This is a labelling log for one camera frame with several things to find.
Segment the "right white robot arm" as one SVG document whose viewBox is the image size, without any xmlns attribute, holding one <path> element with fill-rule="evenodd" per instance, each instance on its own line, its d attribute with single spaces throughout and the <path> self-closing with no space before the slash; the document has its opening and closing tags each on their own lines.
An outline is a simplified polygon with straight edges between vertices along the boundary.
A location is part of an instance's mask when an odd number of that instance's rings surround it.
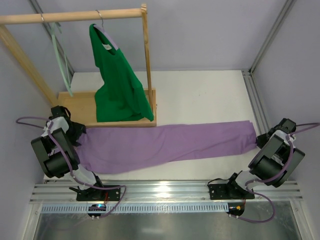
<svg viewBox="0 0 320 240">
<path fill-rule="evenodd" d="M 283 118 L 267 133 L 256 138 L 260 151 L 249 163 L 247 171 L 234 173 L 228 183 L 227 194 L 231 199 L 244 199 L 259 184 L 282 185 L 305 157 L 305 153 L 294 145 L 297 124 Z"/>
</svg>

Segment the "purple trousers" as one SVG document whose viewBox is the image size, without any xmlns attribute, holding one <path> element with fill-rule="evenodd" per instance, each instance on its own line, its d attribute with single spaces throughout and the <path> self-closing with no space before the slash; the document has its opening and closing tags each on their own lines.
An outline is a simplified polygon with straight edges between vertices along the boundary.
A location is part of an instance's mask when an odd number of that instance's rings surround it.
<svg viewBox="0 0 320 240">
<path fill-rule="evenodd" d="M 249 120 L 156 127 L 89 128 L 76 148 L 81 165 L 98 174 L 122 174 L 169 162 L 237 156 L 256 147 Z"/>
</svg>

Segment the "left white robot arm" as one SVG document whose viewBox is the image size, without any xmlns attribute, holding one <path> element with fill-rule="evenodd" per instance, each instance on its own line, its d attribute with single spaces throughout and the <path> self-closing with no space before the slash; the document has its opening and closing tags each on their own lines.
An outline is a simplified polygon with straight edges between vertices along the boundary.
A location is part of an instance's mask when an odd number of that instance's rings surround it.
<svg viewBox="0 0 320 240">
<path fill-rule="evenodd" d="M 78 184 L 69 189 L 77 193 L 77 201 L 101 201 L 105 191 L 95 173 L 81 164 L 76 147 L 78 139 L 86 133 L 85 125 L 71 120 L 70 111 L 57 105 L 51 108 L 52 116 L 46 121 L 44 133 L 31 141 L 32 149 L 44 174 L 49 178 L 68 177 Z"/>
</svg>

